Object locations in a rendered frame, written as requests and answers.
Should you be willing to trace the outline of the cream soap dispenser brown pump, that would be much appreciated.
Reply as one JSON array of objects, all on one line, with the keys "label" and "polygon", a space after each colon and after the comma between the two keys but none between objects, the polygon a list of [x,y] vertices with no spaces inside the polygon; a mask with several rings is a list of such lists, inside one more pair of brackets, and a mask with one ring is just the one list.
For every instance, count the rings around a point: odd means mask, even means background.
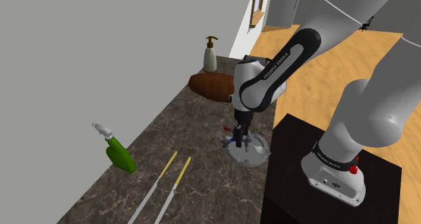
[{"label": "cream soap dispenser brown pump", "polygon": [[206,73],[213,73],[217,70],[217,58],[215,49],[213,48],[212,39],[217,40],[216,36],[208,36],[206,44],[206,49],[204,52],[204,61],[203,61],[203,70]]}]

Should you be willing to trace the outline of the black robot stand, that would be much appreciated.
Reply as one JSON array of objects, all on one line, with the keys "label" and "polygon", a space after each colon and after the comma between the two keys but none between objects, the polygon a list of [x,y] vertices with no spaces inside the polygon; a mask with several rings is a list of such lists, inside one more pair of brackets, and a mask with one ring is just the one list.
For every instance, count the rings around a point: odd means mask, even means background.
[{"label": "black robot stand", "polygon": [[359,154],[366,195],[352,207],[313,188],[301,160],[323,130],[287,114],[273,129],[260,224],[398,224],[401,167]]}]

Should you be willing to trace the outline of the brown wooden oval bowl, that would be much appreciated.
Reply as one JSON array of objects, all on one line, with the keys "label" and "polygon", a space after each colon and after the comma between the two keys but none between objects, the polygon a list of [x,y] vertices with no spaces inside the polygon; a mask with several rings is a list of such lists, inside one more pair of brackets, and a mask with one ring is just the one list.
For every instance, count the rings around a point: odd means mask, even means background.
[{"label": "brown wooden oval bowl", "polygon": [[188,81],[191,91],[196,94],[220,103],[230,103],[230,95],[233,94],[234,77],[228,74],[203,73],[194,74]]}]

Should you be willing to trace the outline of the green spray bottle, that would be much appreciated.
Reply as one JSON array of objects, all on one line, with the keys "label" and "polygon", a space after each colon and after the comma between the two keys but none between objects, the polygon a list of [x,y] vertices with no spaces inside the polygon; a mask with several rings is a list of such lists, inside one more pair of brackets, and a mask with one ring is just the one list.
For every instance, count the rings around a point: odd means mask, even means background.
[{"label": "green spray bottle", "polygon": [[109,145],[106,148],[106,154],[114,166],[128,173],[134,173],[136,171],[136,164],[133,158],[128,150],[124,148],[113,135],[113,131],[98,123],[92,123],[92,127],[94,127],[100,135],[104,136],[105,141]]}]

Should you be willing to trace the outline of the wooden framed window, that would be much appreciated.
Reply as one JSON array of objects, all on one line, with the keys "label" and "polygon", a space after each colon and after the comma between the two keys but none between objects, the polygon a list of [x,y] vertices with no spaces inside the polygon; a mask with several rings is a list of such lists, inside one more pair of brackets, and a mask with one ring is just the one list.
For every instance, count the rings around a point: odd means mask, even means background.
[{"label": "wooden framed window", "polygon": [[252,8],[250,12],[249,28],[255,28],[257,23],[263,17],[264,12],[262,11],[263,0],[252,0]]}]

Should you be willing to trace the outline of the grey cabinet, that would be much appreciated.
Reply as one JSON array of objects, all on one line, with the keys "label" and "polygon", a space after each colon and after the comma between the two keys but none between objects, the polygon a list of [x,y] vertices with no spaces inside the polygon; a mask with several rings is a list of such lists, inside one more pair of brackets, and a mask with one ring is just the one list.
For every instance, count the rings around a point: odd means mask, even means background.
[{"label": "grey cabinet", "polygon": [[266,25],[290,28],[295,18],[300,0],[270,0],[266,15]]}]

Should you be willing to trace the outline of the grey yellow-tipped chopstick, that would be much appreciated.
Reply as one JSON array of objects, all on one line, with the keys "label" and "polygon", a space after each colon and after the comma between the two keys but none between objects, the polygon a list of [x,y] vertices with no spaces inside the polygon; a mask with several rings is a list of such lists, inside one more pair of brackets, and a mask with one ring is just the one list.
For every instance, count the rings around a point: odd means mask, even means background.
[{"label": "grey yellow-tipped chopstick", "polygon": [[188,157],[187,161],[185,162],[185,164],[184,164],[182,170],[180,171],[180,173],[179,173],[179,175],[178,175],[178,177],[177,177],[177,179],[176,179],[176,181],[175,181],[175,183],[174,183],[174,185],[173,185],[164,205],[161,207],[161,210],[160,210],[157,218],[155,219],[154,224],[159,224],[161,222],[161,219],[163,218],[163,215],[165,214],[169,204],[171,203],[171,201],[172,201],[172,199],[175,195],[175,190],[177,189],[180,180],[182,179],[184,173],[186,172],[186,169],[187,169],[188,165],[190,164],[191,159],[192,159],[191,157]]},{"label": "grey yellow-tipped chopstick", "polygon": [[144,197],[144,199],[142,200],[142,202],[140,203],[138,208],[135,210],[134,214],[132,215],[132,217],[130,218],[130,220],[128,221],[127,224],[133,224],[134,223],[134,221],[136,220],[136,218],[141,213],[142,209],[144,208],[144,206],[146,205],[146,203],[148,202],[148,200],[152,196],[153,192],[156,190],[159,180],[165,174],[166,170],[169,168],[170,164],[173,162],[173,160],[176,156],[177,156],[177,151],[175,151],[173,153],[173,155],[171,156],[171,158],[167,161],[167,164],[163,168],[162,172],[160,173],[158,178],[155,180],[154,184],[151,186],[150,190],[148,191],[148,193],[146,194],[146,196]]}]

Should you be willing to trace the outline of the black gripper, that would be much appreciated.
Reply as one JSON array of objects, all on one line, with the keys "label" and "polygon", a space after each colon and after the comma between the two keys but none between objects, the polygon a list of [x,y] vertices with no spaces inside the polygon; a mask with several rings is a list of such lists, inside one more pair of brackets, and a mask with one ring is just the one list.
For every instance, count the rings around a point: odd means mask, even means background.
[{"label": "black gripper", "polygon": [[[238,109],[234,110],[234,118],[237,121],[238,126],[233,129],[233,138],[235,140],[235,145],[238,148],[242,147],[242,139],[243,139],[242,129],[248,129],[250,127],[253,116],[254,116],[253,111],[240,111]],[[251,141],[250,130],[248,130],[246,134],[244,135],[244,145],[245,145],[246,152],[249,152],[250,141]]]}]

